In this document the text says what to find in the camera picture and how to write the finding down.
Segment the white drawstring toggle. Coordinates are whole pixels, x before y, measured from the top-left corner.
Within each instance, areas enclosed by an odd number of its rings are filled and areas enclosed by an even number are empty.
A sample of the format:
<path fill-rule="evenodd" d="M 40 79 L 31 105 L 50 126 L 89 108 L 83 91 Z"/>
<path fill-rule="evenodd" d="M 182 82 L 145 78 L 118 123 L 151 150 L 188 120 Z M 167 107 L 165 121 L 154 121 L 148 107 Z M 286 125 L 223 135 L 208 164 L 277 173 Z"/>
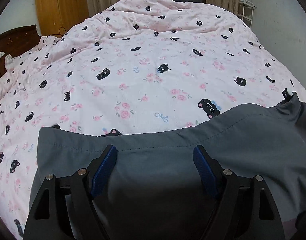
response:
<path fill-rule="evenodd" d="M 283 92 L 282 95 L 284 97 L 285 100 L 290 100 L 293 97 L 293 92 L 291 89 L 289 89 L 288 87 L 286 87 Z"/>

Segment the light wooden wardrobe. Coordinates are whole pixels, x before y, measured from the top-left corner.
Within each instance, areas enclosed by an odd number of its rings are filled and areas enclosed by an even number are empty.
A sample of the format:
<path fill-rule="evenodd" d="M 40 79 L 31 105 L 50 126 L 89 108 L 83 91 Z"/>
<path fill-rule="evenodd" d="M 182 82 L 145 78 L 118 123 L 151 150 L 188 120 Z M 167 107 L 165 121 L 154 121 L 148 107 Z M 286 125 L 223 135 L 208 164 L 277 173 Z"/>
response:
<path fill-rule="evenodd" d="M 89 18 L 87 0 L 35 0 L 41 35 L 68 31 Z"/>

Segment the pink cat print duvet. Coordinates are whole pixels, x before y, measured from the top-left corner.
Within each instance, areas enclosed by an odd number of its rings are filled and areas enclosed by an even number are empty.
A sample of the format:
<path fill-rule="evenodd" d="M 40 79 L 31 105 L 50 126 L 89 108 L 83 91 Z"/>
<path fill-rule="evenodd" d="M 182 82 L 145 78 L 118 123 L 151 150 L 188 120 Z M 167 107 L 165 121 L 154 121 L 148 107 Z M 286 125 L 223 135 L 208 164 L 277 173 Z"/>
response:
<path fill-rule="evenodd" d="M 198 125 L 200 100 L 221 112 L 243 103 L 276 105 L 306 90 L 235 14 L 172 0 L 121 0 L 44 36 L 0 78 L 0 217 L 22 237 L 44 126 L 107 135 Z"/>

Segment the dark wooden headboard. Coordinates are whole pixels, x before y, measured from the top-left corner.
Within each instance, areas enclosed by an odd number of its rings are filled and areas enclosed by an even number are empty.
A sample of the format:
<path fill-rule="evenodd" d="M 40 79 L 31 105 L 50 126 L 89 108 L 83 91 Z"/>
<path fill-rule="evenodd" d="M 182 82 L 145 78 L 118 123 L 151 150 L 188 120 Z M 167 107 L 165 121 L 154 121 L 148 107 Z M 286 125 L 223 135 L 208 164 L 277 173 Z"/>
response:
<path fill-rule="evenodd" d="M 0 76 L 6 73 L 5 57 L 7 55 L 21 56 L 38 45 L 40 38 L 36 25 L 18 27 L 0 34 Z"/>

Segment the grey garment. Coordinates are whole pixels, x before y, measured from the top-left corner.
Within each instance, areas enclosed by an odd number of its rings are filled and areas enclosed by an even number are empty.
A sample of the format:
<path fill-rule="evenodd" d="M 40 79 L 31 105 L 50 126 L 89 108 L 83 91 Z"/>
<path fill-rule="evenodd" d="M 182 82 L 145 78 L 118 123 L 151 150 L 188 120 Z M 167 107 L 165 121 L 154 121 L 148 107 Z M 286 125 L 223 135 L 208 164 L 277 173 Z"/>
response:
<path fill-rule="evenodd" d="M 71 176 L 107 145 L 117 149 L 117 162 L 107 192 L 93 203 L 109 239 L 206 239 L 206 195 L 193 161 L 198 145 L 238 176 L 261 175 L 285 239 L 306 239 L 306 103 L 296 93 L 274 107 L 244 104 L 161 133 L 93 137 L 44 127 L 30 209 L 46 175 Z"/>

